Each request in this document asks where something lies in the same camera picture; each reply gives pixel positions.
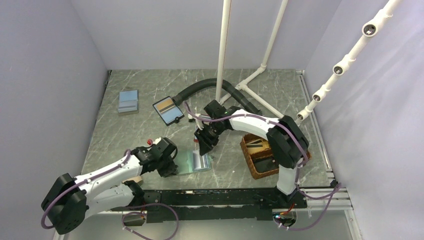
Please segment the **green card holder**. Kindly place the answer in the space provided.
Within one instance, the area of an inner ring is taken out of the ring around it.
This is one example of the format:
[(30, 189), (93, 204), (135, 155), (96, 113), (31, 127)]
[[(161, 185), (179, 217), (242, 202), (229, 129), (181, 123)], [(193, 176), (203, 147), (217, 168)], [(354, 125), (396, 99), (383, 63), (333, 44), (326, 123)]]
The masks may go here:
[(210, 155), (208, 153), (200, 155), (198, 149), (179, 151), (174, 162), (178, 166), (177, 175), (188, 175), (212, 169), (212, 158)]

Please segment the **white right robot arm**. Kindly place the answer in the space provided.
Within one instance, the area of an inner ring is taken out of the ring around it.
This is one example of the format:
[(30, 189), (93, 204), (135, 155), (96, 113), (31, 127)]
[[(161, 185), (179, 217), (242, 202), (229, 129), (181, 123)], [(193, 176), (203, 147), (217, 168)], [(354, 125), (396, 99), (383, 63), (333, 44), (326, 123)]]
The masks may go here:
[(197, 117), (204, 125), (194, 133), (200, 155), (209, 153), (226, 130), (242, 131), (267, 140), (278, 163), (276, 188), (279, 191), (275, 194), (275, 200), (280, 207), (289, 207), (295, 201), (298, 168), (308, 161), (310, 145), (293, 118), (288, 115), (282, 118), (265, 117), (237, 106), (225, 108), (216, 100), (210, 102), (204, 110), (209, 117)]

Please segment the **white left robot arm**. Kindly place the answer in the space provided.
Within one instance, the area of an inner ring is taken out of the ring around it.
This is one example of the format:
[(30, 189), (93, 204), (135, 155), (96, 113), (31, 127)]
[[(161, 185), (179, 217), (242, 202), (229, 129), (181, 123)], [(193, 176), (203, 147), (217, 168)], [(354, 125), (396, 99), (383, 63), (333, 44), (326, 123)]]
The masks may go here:
[(41, 227), (64, 235), (103, 211), (161, 205), (133, 179), (154, 171), (163, 178), (175, 175), (177, 154), (177, 146), (167, 137), (160, 137), (149, 146), (126, 149), (121, 159), (98, 170), (59, 176), (41, 203)]

